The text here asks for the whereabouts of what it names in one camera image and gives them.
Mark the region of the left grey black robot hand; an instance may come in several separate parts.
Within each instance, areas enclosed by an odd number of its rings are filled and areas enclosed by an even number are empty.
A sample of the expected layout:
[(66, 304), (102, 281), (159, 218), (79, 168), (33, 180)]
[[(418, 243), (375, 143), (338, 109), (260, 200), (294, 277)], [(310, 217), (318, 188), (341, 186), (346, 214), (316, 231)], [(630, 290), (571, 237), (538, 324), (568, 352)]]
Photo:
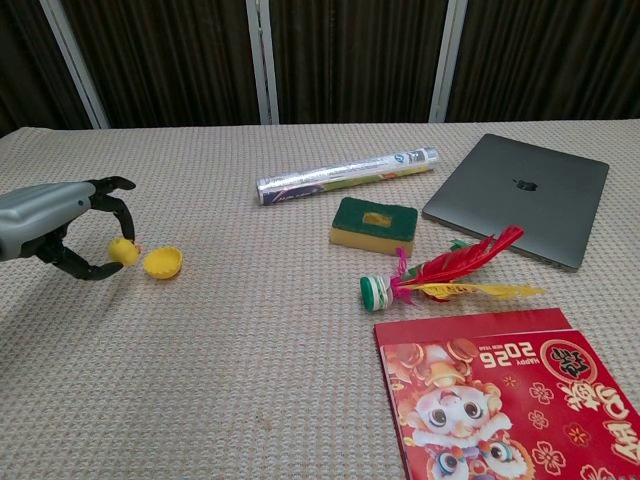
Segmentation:
[(64, 245), (69, 225), (88, 210), (113, 214), (122, 236), (133, 242), (135, 227), (125, 202), (110, 194), (132, 190), (136, 184), (121, 176), (82, 182), (59, 182), (28, 186), (1, 195), (1, 260), (35, 256), (72, 277), (104, 280), (123, 268), (121, 262), (100, 266)]

